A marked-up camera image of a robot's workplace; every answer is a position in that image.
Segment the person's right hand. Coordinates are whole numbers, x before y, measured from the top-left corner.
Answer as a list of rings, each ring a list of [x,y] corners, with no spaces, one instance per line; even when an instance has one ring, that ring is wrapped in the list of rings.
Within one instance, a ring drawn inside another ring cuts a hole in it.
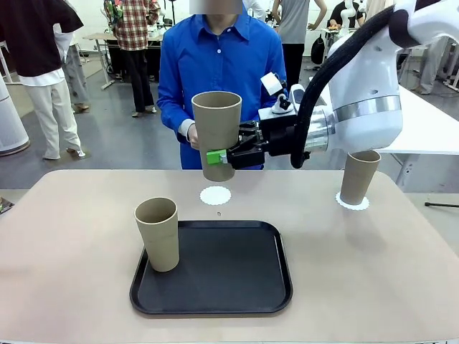
[[[198,151],[199,150],[199,139],[197,135],[197,128],[194,123],[192,123],[189,126],[189,129],[187,131],[187,137],[188,137],[191,147]]]

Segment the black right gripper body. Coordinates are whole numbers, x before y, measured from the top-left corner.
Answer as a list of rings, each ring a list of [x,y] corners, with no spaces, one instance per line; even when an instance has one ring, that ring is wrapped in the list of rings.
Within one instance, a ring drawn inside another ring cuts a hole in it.
[[[261,119],[260,129],[263,152],[270,156],[291,154],[300,146],[298,138],[307,137],[307,125],[299,125],[297,117]]]

